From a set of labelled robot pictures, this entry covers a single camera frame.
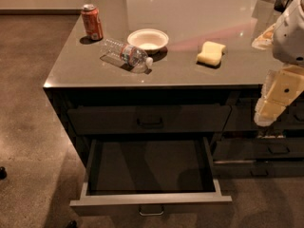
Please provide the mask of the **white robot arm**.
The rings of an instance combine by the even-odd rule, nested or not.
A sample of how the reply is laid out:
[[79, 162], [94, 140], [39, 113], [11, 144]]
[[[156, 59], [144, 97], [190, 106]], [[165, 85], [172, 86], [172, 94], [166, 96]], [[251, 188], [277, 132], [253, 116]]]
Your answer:
[[304, 0], [293, 0], [252, 47], [270, 48], [283, 63], [279, 71], [268, 72], [256, 103], [255, 123], [269, 126], [304, 91]]

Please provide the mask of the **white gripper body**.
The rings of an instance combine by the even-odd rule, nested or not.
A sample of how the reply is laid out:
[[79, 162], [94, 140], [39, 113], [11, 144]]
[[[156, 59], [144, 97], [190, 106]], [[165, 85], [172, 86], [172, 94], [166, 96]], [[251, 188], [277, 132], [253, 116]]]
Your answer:
[[304, 68], [284, 65], [280, 70], [270, 70], [261, 90], [267, 103], [290, 105], [304, 91]]

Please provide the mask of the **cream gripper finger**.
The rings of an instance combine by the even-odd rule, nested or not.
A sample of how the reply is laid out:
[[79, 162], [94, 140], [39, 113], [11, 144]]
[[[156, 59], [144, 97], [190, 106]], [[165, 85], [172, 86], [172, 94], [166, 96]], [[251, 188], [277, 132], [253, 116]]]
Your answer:
[[273, 35], [276, 24], [266, 28], [253, 42], [252, 47], [260, 50], [265, 50], [273, 47]]
[[258, 126], [270, 126], [286, 107], [286, 102], [261, 97], [256, 103], [254, 121]]

